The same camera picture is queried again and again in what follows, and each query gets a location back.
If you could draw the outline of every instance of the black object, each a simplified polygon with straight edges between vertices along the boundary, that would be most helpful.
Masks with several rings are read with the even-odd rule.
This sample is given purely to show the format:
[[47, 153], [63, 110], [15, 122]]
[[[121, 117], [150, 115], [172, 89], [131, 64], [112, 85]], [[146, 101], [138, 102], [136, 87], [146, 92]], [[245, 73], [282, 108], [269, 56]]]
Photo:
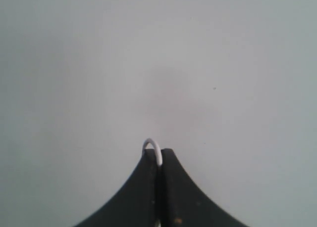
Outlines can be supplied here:
[[191, 180], [172, 149], [158, 168], [151, 149], [120, 191], [76, 227], [246, 227], [212, 202]]

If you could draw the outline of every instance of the small brown spot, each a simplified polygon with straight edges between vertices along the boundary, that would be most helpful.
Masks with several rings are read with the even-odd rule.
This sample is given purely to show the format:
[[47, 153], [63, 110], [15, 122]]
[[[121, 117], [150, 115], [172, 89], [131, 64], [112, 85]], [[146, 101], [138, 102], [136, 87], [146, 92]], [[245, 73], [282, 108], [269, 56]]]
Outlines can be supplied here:
[[180, 225], [183, 223], [183, 220], [181, 218], [175, 218], [174, 223]]

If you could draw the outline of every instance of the white wire loop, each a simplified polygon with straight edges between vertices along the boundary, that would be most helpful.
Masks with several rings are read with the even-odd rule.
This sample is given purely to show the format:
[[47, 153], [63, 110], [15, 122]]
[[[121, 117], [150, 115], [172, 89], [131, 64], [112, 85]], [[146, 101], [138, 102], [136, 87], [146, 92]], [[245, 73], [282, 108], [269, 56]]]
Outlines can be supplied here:
[[163, 164], [163, 158], [162, 158], [162, 153], [160, 151], [160, 147], [156, 141], [152, 140], [151, 138], [146, 139], [145, 142], [143, 143], [142, 154], [144, 153], [144, 150], [147, 148], [148, 144], [151, 144], [153, 146], [155, 156], [157, 158], [157, 164], [160, 167]]

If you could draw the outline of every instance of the gray surface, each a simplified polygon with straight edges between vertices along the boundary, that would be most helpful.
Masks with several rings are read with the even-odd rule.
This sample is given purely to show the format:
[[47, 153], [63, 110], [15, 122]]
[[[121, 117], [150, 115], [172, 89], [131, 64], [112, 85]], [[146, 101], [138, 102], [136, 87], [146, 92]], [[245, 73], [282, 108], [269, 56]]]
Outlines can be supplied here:
[[0, 226], [82, 220], [149, 136], [246, 224], [315, 226], [316, 12], [317, 0], [0, 0]]

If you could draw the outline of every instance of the black curved edge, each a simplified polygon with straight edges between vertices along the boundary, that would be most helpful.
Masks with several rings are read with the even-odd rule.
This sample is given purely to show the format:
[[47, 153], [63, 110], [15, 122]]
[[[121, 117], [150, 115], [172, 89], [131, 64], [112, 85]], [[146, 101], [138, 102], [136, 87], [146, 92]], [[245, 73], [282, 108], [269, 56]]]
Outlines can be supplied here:
[[146, 149], [118, 193], [76, 227], [153, 227], [158, 168], [154, 150]]
[[172, 149], [163, 149], [163, 227], [246, 227], [211, 201], [191, 180]]

